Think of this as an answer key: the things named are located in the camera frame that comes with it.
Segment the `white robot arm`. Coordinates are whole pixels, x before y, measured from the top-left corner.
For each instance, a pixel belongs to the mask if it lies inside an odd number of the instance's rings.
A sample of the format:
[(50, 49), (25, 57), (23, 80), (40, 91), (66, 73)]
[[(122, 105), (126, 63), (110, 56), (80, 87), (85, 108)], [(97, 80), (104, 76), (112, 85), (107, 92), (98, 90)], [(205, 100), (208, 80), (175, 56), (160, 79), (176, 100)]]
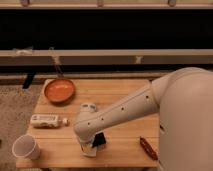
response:
[(82, 109), (74, 123), (81, 144), (96, 133), (159, 115), (158, 171), (213, 171), (213, 72), (189, 67), (142, 86), (97, 112)]

